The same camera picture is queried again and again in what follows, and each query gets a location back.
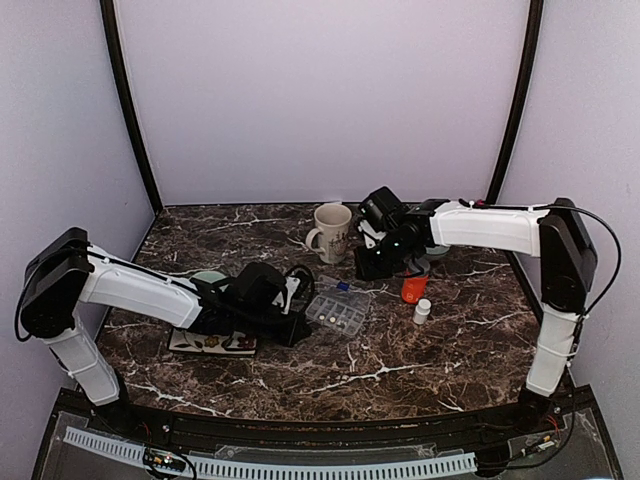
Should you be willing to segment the small white dropper bottle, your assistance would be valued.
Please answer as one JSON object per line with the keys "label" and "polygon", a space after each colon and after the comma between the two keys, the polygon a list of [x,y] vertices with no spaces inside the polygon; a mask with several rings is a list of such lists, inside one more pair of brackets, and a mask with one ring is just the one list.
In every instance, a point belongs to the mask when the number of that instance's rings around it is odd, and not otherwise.
{"label": "small white dropper bottle", "polygon": [[416,303],[413,314],[413,322],[416,325],[423,325],[431,313],[431,307],[432,303],[428,299],[421,298]]}

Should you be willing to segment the orange bottle with grey lid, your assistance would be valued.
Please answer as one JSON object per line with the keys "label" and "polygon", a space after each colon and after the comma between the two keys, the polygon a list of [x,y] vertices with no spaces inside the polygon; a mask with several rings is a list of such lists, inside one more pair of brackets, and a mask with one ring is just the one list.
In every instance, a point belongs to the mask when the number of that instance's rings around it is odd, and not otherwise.
{"label": "orange bottle with grey lid", "polygon": [[417,304],[424,296],[428,281],[428,273],[407,273],[401,288],[402,300],[408,304]]}

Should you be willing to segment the clear plastic pill organizer box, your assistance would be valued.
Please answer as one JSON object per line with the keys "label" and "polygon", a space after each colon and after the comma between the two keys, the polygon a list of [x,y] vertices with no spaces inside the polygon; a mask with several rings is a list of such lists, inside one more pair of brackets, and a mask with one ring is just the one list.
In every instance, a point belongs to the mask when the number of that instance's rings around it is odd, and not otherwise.
{"label": "clear plastic pill organizer box", "polygon": [[[306,318],[341,335],[354,337],[364,324],[372,298],[349,283],[348,291],[339,290],[336,287],[339,282],[345,281],[325,275],[317,278],[314,299],[305,310]],[[319,315],[325,315],[326,319],[320,320]],[[331,315],[335,316],[335,322],[329,321]]]}

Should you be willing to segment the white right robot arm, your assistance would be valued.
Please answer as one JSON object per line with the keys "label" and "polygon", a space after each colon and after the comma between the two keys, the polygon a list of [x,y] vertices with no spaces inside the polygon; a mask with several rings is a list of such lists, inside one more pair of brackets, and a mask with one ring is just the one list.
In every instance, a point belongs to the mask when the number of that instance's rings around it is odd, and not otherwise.
{"label": "white right robot arm", "polygon": [[510,413],[517,432],[534,432],[549,416],[542,397],[555,393],[578,343],[597,266],[595,247],[573,202],[559,198],[550,205],[491,206],[427,199],[411,206],[381,187],[359,204],[358,213],[364,243],[354,258],[356,276],[363,281],[403,273],[410,261],[436,247],[488,248],[539,259],[543,319],[525,382],[536,395]]}

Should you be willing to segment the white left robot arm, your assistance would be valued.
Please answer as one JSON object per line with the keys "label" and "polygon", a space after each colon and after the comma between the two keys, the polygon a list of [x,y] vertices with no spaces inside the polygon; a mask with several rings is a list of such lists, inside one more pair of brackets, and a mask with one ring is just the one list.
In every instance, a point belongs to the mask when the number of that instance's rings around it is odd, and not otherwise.
{"label": "white left robot arm", "polygon": [[101,417],[120,436],[141,427],[115,369],[86,332],[76,309],[98,304],[161,320],[198,335],[235,332],[292,346],[310,334],[304,311],[314,277],[304,265],[286,272],[250,262],[236,276],[201,272],[189,279],[161,274],[108,254],[72,227],[33,258],[14,314],[14,334],[48,346]]}

